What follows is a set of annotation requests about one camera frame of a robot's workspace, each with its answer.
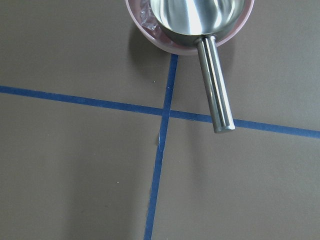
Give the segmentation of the steel measuring cup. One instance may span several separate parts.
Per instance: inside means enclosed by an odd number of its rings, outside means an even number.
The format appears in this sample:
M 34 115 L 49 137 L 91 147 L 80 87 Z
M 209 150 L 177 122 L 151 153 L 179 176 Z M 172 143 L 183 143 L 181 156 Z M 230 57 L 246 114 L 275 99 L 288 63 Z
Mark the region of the steel measuring cup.
M 151 0 L 150 8 L 174 43 L 196 47 L 216 134 L 235 130 L 217 41 L 229 34 L 245 7 L 244 0 Z

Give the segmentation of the pink bowl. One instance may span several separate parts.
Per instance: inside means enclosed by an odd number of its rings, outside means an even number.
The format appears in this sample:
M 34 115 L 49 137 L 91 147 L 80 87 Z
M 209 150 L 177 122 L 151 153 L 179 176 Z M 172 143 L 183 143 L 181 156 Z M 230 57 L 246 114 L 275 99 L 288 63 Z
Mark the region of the pink bowl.
M 254 0 L 246 0 L 243 8 L 243 12 L 235 22 L 232 30 L 221 40 L 216 41 L 216 46 L 220 47 L 223 44 L 229 42 L 246 24 L 250 17 L 252 9 L 254 7 Z M 182 45 L 174 43 L 170 40 L 160 29 L 149 30 L 142 26 L 141 19 L 141 1 L 140 0 L 125 0 L 127 10 L 130 14 L 131 19 L 136 25 L 137 29 L 144 35 L 144 37 L 159 49 L 180 56 L 195 56 L 198 51 L 194 47 L 184 47 Z

